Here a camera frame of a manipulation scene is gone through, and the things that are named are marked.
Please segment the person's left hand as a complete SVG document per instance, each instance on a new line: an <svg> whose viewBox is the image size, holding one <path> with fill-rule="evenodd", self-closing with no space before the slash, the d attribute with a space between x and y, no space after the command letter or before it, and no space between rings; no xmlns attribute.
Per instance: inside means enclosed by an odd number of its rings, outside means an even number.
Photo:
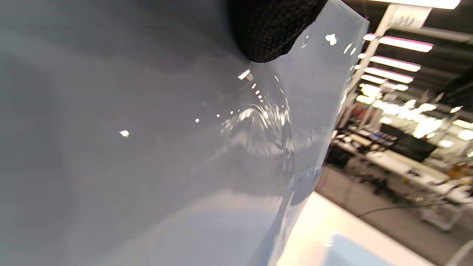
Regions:
<svg viewBox="0 0 473 266"><path fill-rule="evenodd" d="M326 0L230 0L228 16L233 39L250 61L273 61L291 50L326 3Z"/></svg>

